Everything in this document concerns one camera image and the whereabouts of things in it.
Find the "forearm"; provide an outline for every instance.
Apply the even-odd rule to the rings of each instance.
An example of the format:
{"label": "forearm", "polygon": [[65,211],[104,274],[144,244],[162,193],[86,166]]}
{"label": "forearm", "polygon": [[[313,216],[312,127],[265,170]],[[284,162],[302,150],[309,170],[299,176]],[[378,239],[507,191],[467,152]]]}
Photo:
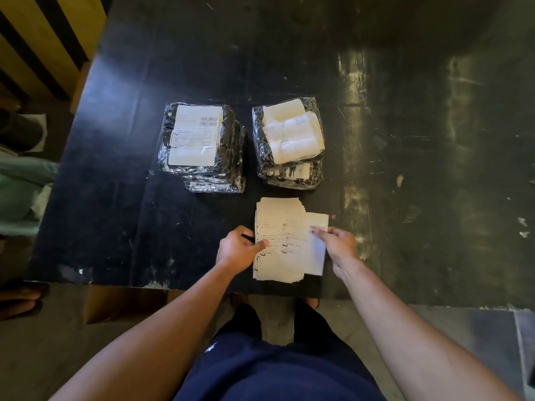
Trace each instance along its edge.
{"label": "forearm", "polygon": [[224,267],[214,267],[101,350],[52,399],[171,399],[231,279]]}
{"label": "forearm", "polygon": [[356,259],[344,283],[396,383],[410,401],[518,400],[468,351],[395,296]]}

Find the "stack of packages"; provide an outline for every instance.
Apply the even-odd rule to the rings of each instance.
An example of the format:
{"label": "stack of packages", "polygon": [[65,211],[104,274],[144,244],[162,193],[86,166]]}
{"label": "stack of packages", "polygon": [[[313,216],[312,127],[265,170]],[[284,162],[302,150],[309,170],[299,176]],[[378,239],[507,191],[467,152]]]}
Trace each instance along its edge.
{"label": "stack of packages", "polygon": [[313,190],[323,178],[322,120],[314,97],[252,109],[258,176],[265,183]]}
{"label": "stack of packages", "polygon": [[165,108],[158,166],[192,192],[242,193],[245,128],[228,105]]}

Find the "paper label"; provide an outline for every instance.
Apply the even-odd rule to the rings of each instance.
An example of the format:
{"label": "paper label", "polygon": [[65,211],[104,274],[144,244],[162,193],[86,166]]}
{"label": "paper label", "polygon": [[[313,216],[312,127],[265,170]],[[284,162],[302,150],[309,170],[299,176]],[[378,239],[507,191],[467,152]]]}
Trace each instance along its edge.
{"label": "paper label", "polygon": [[230,183],[219,184],[219,183],[209,183],[209,182],[200,182],[200,181],[190,181],[189,186],[192,188],[204,188],[206,186],[211,186],[211,187],[224,189],[224,188],[230,187],[231,184]]}
{"label": "paper label", "polygon": [[265,134],[275,164],[314,157],[325,149],[318,116],[311,112],[284,122],[271,122]]}
{"label": "paper label", "polygon": [[281,102],[280,104],[266,106],[264,107],[264,125],[267,126],[273,122],[284,122],[304,113],[303,102],[298,98]]}
{"label": "paper label", "polygon": [[297,180],[303,179],[308,180],[310,178],[310,162],[303,163],[302,165],[286,167],[284,169],[275,169],[265,172],[268,176],[280,176],[282,175],[285,179],[288,180]]}
{"label": "paper label", "polygon": [[170,138],[170,166],[213,166],[223,107],[179,105]]}

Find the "yellow wooden panel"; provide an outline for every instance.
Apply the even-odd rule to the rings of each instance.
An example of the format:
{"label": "yellow wooden panel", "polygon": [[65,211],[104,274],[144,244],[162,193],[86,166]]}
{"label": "yellow wooden panel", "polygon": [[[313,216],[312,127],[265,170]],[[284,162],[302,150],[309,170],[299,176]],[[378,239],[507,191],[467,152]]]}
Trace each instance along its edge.
{"label": "yellow wooden panel", "polygon": [[106,22],[106,13],[101,1],[58,0],[58,3],[87,57],[92,60]]}
{"label": "yellow wooden panel", "polygon": [[76,87],[78,69],[35,0],[0,0],[0,10],[71,96]]}
{"label": "yellow wooden panel", "polygon": [[1,35],[0,68],[32,99],[39,101],[54,99],[48,88]]}
{"label": "yellow wooden panel", "polygon": [[0,98],[15,98],[2,83],[0,83]]}

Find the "black table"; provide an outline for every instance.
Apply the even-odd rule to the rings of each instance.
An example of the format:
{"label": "black table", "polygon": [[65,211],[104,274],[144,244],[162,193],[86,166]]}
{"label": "black table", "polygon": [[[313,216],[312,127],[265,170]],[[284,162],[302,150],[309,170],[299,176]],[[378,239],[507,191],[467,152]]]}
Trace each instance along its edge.
{"label": "black table", "polygon": [[[533,308],[534,3],[114,0],[28,278],[186,289],[260,197],[299,197],[406,302]],[[251,107],[297,96],[325,129],[311,192],[255,176]],[[235,109],[245,194],[194,195],[158,170],[172,101]],[[249,269],[230,290],[348,296],[330,265],[294,285]]]}

